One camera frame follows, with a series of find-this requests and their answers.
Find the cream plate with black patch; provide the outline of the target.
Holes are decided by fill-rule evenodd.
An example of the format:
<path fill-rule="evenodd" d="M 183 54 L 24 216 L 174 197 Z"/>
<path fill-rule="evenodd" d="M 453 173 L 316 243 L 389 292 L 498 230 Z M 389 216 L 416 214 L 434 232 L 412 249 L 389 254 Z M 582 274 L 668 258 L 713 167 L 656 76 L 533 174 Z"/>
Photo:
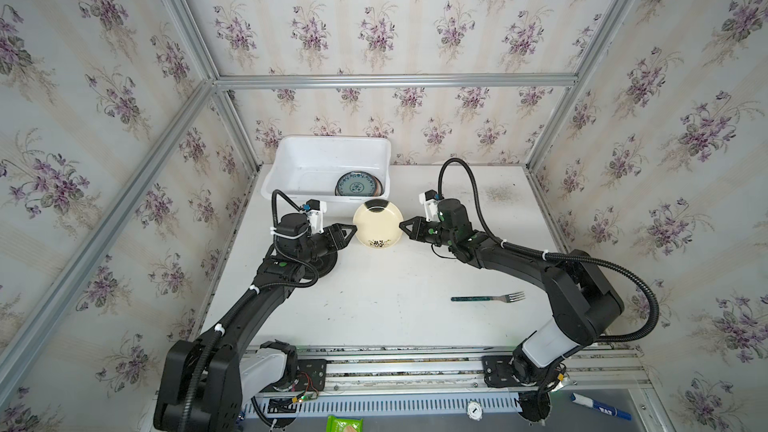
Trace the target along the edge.
<path fill-rule="evenodd" d="M 358 207 L 353 224 L 355 238 L 363 245 L 384 249 L 394 246 L 402 237 L 400 223 L 404 220 L 399 208 L 384 199 L 368 200 Z"/>

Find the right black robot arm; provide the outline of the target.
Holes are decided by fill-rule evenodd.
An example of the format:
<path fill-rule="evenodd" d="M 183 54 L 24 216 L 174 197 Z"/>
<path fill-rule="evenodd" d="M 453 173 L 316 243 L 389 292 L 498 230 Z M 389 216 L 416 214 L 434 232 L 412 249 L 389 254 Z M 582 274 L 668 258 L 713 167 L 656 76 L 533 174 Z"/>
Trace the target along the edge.
<path fill-rule="evenodd" d="M 409 239 L 445 246 L 459 262 L 504 273 L 546 293 L 551 318 L 520 343 L 504 366 L 509 380 L 541 385 L 564 359 L 597 342 L 612 342 L 606 330 L 624 305 L 602 270 L 586 253 L 566 255 L 514 251 L 512 245 L 476 230 L 466 207 L 445 199 L 428 218 L 399 224 Z"/>

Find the black round plate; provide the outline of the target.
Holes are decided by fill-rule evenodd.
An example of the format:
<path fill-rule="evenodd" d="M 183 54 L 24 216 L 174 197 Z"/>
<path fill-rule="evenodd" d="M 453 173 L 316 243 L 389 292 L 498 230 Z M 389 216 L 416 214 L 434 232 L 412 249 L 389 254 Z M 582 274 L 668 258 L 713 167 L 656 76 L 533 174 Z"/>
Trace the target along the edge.
<path fill-rule="evenodd" d="M 304 278 L 311 280 L 313 277 L 321 279 L 328 275 L 338 261 L 338 252 L 325 246 L 316 247 L 304 253 L 301 260 L 308 263 Z"/>

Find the teal patterned plate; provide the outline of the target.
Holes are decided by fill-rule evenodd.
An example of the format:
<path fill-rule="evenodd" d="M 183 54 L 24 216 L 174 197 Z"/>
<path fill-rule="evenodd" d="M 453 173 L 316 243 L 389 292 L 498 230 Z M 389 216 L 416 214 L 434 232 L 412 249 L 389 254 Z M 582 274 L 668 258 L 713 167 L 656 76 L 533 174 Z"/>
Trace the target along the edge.
<path fill-rule="evenodd" d="M 383 185 L 371 173 L 350 171 L 338 179 L 334 193 L 342 197 L 378 197 L 383 193 Z"/>

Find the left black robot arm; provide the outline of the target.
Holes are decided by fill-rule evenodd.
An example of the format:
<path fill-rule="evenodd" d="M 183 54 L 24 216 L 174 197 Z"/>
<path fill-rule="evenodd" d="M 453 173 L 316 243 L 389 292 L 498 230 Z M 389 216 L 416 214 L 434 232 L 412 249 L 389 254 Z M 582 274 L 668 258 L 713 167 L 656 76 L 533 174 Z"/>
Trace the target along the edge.
<path fill-rule="evenodd" d="M 283 216 L 243 295 L 211 328 L 167 353 L 154 428 L 232 431 L 245 404 L 241 361 L 252 339 L 294 290 L 315 285 L 335 267 L 356 232 L 339 223 L 314 232 L 306 216 Z"/>

